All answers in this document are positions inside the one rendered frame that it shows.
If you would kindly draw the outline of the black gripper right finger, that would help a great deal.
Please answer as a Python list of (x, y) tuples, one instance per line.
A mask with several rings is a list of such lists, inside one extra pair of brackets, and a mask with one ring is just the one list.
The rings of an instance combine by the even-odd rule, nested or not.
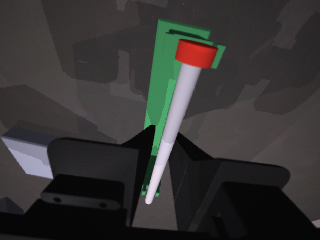
[(277, 165), (213, 158), (180, 132), (169, 156), (178, 231), (195, 231), (225, 181), (287, 185), (290, 171)]

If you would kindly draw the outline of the white tapered pin with red cap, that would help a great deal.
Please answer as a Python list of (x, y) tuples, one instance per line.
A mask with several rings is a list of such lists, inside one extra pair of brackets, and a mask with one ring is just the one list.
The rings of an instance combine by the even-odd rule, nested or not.
[(182, 63), (145, 198), (147, 204), (153, 201), (202, 67), (212, 67), (217, 51), (205, 43), (179, 39), (175, 58)]

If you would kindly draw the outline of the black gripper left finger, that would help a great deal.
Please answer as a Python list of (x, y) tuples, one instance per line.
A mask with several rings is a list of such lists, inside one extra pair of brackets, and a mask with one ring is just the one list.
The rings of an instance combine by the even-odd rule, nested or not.
[(47, 147), (53, 179), (65, 174), (123, 182), (126, 227), (132, 227), (154, 136), (155, 125), (150, 125), (121, 145), (76, 138), (53, 140)]

